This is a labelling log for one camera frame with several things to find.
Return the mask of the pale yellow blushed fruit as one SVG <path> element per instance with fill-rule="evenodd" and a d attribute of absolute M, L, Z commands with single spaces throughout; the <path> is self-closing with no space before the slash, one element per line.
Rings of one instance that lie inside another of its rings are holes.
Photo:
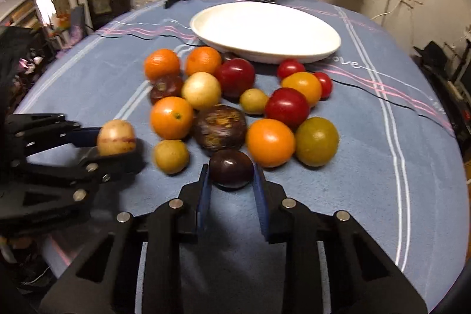
<path fill-rule="evenodd" d="M 137 138 L 133 126 L 122 119 L 113 119 L 103 125 L 97 136 L 100 156 L 124 154 L 134 151 Z"/>

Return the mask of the orange with green navel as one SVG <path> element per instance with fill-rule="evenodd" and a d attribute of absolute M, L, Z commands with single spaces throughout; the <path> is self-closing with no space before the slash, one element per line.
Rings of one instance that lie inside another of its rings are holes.
<path fill-rule="evenodd" d="M 186 99 L 165 97 L 151 108 L 150 124 L 162 139 L 183 139 L 193 125 L 194 111 Z"/>

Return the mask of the dark maroon wrinkled fruit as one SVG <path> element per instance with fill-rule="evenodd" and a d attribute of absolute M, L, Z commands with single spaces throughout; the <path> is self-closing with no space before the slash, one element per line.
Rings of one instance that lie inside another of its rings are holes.
<path fill-rule="evenodd" d="M 165 97 L 180 97 L 184 81 L 178 75 L 166 75 L 158 78 L 152 85 L 149 99 L 152 104 Z"/>

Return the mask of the mandarin orange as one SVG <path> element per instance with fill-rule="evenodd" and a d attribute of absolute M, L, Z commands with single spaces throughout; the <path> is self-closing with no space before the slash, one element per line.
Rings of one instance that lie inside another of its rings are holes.
<path fill-rule="evenodd" d="M 188 54 L 185 63 L 185 74 L 193 75 L 196 72 L 214 74 L 222 64 L 222 56 L 212 47 L 202 46 L 193 49 Z"/>
<path fill-rule="evenodd" d="M 179 75 L 180 59 L 170 49 L 158 49 L 146 57 L 144 73 L 149 81 L 155 81 L 167 75 Z"/>

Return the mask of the pale yellow round fruit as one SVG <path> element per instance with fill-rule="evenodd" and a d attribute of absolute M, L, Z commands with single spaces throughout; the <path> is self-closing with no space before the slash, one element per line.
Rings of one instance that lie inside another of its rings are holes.
<path fill-rule="evenodd" d="M 196 72 L 184 81 L 181 96 L 197 111 L 217 105 L 221 100 L 220 82 L 208 72 Z"/>

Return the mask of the large dark mottled fruit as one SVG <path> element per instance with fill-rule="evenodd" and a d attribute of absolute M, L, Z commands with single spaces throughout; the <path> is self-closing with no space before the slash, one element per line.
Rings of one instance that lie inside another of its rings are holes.
<path fill-rule="evenodd" d="M 246 116 L 242 111 L 218 104 L 197 114 L 193 137 L 207 152 L 239 149 L 245 142 L 247 129 Z"/>

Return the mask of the small dark purple plum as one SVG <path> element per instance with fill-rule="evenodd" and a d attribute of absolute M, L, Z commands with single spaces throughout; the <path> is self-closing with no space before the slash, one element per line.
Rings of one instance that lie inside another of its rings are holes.
<path fill-rule="evenodd" d="M 254 166 L 242 151 L 217 151 L 209 161 L 209 177 L 222 190 L 239 190 L 254 179 Z"/>

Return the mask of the olive green round fruit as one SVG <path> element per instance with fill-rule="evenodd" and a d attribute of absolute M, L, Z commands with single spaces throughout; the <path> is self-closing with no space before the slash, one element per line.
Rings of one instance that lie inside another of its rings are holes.
<path fill-rule="evenodd" d="M 305 120 L 295 132 L 296 157 L 308 167 L 323 167 L 339 148 L 339 133 L 334 124 L 322 117 Z"/>

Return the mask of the bright orange front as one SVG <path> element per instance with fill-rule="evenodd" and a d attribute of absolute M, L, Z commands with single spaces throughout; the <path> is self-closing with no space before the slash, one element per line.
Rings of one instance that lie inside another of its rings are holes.
<path fill-rule="evenodd" d="M 279 167 L 295 153 L 295 136 L 287 125 L 276 119 L 258 119 L 248 128 L 246 146 L 261 167 Z"/>

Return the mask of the yellow-orange round fruit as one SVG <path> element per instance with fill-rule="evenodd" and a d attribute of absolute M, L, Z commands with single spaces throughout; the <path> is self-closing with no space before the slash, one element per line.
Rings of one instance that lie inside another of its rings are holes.
<path fill-rule="evenodd" d="M 322 86 L 318 78 L 309 72 L 296 72 L 281 81 L 283 88 L 295 89 L 302 93 L 310 105 L 314 108 L 320 102 Z"/>

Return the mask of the small yellow fruit front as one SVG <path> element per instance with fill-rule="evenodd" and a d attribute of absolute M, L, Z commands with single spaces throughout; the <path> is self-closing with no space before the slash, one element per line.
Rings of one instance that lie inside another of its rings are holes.
<path fill-rule="evenodd" d="M 167 175 L 180 173 L 190 161 L 190 153 L 181 140 L 162 140 L 154 147 L 153 158 L 157 167 Z"/>

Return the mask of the blue striped tablecloth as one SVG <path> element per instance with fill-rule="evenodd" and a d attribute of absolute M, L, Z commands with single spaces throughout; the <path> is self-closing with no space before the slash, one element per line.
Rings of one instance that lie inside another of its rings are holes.
<path fill-rule="evenodd" d="M 339 51 L 316 65 L 334 87 L 313 110 L 340 141 L 325 167 L 291 160 L 267 170 L 267 179 L 314 211 L 349 211 L 434 308 L 465 263 L 470 208 L 461 153 L 433 89 L 368 17 L 316 0 L 279 2 L 326 21 L 342 38 Z M 185 59 L 198 44 L 191 18 L 214 5 L 189 0 L 166 9 L 157 1 L 118 17 L 55 61 L 18 111 L 62 113 L 86 127 L 126 119 L 151 152 L 158 138 L 144 60 L 161 48 Z M 185 312 L 278 313 L 284 253 L 265 242 L 251 187 L 213 189 L 204 232 L 180 251 Z"/>

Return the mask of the standing fan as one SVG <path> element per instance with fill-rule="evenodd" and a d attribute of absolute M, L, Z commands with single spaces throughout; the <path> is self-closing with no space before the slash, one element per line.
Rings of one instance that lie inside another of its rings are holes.
<path fill-rule="evenodd" d="M 60 29 L 68 29 L 70 27 L 71 4 L 69 0 L 52 0 L 54 4 L 54 21 Z"/>

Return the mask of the large dark red plum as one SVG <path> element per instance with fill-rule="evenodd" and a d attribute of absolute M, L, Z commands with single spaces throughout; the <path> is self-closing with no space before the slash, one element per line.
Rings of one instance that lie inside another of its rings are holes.
<path fill-rule="evenodd" d="M 238 99 L 246 90 L 253 87 L 256 71 L 249 61 L 233 58 L 225 61 L 215 71 L 215 77 L 220 83 L 224 97 Z"/>

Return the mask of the small yellow-green fruit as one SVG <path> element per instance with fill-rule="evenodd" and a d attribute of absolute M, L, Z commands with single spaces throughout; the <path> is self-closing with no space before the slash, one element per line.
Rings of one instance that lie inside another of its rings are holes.
<path fill-rule="evenodd" d="M 248 115 L 262 115 L 269 97 L 260 89 L 248 89 L 240 96 L 240 106 Z"/>

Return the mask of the red cherry tomato right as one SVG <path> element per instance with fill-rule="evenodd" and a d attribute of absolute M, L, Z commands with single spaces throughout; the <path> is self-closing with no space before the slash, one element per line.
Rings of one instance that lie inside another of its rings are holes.
<path fill-rule="evenodd" d="M 322 88 L 321 99 L 328 99 L 333 89 L 331 78 L 324 72 L 314 72 L 314 75 L 318 79 Z"/>

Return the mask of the red cherry tomato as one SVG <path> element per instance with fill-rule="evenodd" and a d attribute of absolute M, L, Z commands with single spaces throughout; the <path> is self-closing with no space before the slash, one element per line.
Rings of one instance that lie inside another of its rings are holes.
<path fill-rule="evenodd" d="M 306 69 L 303 64 L 294 59 L 286 59 L 278 65 L 277 77 L 283 80 L 297 72 L 305 72 Z"/>
<path fill-rule="evenodd" d="M 314 75 L 318 79 L 322 88 L 321 99 L 328 99 L 333 89 L 331 78 L 324 72 L 314 72 Z"/>

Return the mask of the white round plate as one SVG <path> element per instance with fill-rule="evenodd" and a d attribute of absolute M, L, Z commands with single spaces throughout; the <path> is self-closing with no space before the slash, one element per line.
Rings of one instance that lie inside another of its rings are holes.
<path fill-rule="evenodd" d="M 320 61 L 342 44 L 339 33 L 322 19 L 272 3 L 234 1 L 203 9 L 189 22 L 205 44 L 249 61 L 278 64 Z"/>

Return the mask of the red cherry tomato back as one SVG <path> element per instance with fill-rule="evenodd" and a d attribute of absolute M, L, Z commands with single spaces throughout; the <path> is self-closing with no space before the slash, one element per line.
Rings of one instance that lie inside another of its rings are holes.
<path fill-rule="evenodd" d="M 286 59 L 278 65 L 277 77 L 283 80 L 297 72 L 305 72 L 306 69 L 303 64 L 294 59 Z"/>

